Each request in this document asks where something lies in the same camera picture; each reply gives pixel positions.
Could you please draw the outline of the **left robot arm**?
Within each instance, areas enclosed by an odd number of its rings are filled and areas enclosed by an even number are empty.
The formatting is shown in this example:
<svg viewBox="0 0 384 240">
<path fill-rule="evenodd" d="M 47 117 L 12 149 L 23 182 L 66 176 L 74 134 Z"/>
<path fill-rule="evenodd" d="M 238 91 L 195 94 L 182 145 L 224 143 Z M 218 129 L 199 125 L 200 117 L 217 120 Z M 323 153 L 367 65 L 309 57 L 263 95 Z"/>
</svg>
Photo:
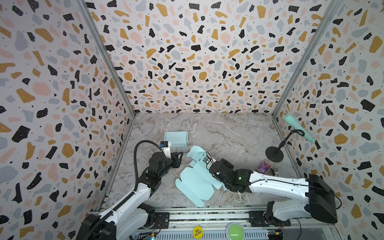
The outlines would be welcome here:
<svg viewBox="0 0 384 240">
<path fill-rule="evenodd" d="M 155 222 L 155 208 L 146 204 L 162 183 L 170 169 L 181 165 L 183 152 L 152 154 L 149 167 L 138 179 L 136 190 L 100 213 L 89 214 L 82 222 L 77 240 L 127 240 L 140 228 L 151 228 Z"/>
</svg>

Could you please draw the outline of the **mint paper box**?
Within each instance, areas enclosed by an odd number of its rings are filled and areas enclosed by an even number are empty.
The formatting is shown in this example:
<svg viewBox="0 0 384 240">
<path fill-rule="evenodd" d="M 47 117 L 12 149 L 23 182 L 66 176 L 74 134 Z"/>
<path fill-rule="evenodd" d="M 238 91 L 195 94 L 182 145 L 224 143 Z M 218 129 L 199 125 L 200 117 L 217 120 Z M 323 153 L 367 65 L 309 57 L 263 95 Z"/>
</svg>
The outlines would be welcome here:
<svg viewBox="0 0 384 240">
<path fill-rule="evenodd" d="M 170 142 L 173 148 L 185 148 L 188 146 L 188 132 L 165 132 L 164 141 Z"/>
</svg>

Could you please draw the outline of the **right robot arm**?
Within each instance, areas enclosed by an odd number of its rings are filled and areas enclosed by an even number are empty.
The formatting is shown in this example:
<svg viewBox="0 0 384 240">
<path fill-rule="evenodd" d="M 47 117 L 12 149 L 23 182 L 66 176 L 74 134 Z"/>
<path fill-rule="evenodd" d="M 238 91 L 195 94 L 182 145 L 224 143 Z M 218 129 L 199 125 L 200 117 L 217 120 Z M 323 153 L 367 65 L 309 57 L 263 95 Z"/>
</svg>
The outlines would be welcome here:
<svg viewBox="0 0 384 240">
<path fill-rule="evenodd" d="M 339 198 L 317 175 L 289 179 L 238 169 L 225 159 L 205 159 L 210 174 L 234 193 L 268 193 L 286 197 L 284 202 L 270 201 L 263 214 L 267 224 L 282 225 L 290 219 L 313 218 L 326 224 L 338 221 Z"/>
</svg>

